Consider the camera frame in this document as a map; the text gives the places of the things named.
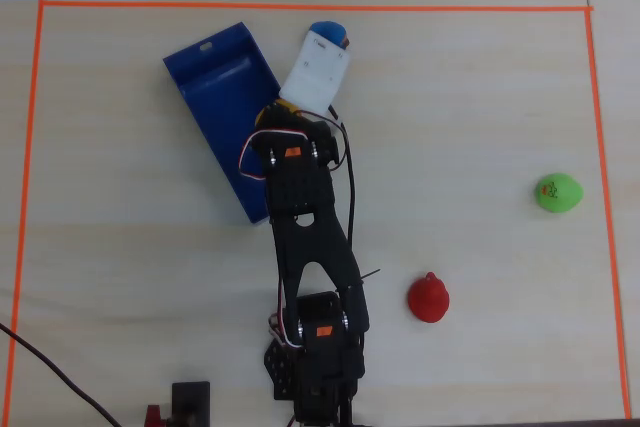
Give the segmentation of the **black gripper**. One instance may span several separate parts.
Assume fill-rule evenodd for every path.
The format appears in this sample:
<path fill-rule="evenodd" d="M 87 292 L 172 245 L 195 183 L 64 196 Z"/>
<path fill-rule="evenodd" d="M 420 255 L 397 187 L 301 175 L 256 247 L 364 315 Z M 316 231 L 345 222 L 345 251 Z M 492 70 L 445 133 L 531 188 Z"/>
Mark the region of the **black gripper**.
<path fill-rule="evenodd" d="M 309 120 L 288 105 L 272 102 L 256 119 L 257 148 L 303 147 L 312 142 L 318 148 L 337 148 L 338 142 L 328 124 Z"/>

